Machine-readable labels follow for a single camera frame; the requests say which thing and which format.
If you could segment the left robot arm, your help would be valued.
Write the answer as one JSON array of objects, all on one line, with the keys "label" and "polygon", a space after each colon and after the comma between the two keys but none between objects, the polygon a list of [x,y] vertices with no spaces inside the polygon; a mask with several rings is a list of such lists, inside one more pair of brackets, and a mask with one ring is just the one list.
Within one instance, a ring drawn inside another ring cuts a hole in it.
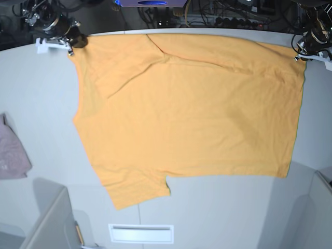
[{"label": "left robot arm", "polygon": [[306,13],[295,60],[331,62],[331,1],[295,1]]}]

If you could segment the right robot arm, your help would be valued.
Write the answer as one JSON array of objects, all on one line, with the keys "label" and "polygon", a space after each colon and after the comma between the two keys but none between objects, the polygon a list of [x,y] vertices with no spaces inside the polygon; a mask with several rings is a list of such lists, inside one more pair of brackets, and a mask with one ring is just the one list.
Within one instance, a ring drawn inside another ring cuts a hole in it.
[{"label": "right robot arm", "polygon": [[80,1],[77,6],[67,8],[60,1],[23,1],[19,17],[36,36],[37,53],[62,49],[72,56],[74,48],[84,48],[88,44],[87,36],[80,31],[80,22],[69,14],[87,4],[88,1]]}]

